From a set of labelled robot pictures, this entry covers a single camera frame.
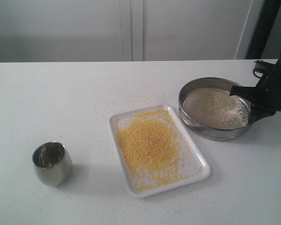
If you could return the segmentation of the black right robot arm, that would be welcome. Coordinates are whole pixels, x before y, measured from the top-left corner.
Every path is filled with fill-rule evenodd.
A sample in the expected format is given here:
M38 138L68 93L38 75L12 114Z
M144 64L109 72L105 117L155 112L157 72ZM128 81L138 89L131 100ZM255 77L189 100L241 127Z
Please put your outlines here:
M255 61L252 73L259 79L256 86L233 85L230 89L231 96L239 96L250 102L250 125L281 112L281 51L275 64L263 60Z

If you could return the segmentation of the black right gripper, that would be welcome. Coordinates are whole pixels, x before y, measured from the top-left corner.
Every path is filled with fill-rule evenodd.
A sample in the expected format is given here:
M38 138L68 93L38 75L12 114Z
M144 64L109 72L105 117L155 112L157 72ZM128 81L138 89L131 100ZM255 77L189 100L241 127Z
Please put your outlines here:
M255 87L233 85L229 95L251 101L250 123L274 116L281 109L281 60L263 74Z

